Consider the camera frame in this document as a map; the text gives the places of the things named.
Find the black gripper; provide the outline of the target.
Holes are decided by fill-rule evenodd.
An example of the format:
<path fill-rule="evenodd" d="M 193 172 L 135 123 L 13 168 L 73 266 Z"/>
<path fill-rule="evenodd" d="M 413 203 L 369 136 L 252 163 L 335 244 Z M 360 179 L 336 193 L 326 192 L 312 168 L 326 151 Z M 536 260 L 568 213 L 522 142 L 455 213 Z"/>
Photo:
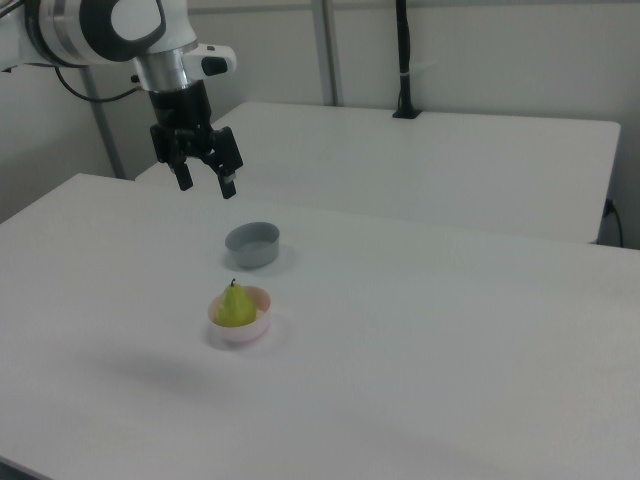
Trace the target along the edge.
<path fill-rule="evenodd" d="M 195 82 L 180 90 L 148 95 L 157 120 L 150 128 L 156 159 L 169 167 L 180 190 L 193 186 L 186 158 L 207 157 L 222 197 L 232 198 L 236 194 L 236 171 L 243 160 L 230 127 L 213 131 L 205 84 Z"/>

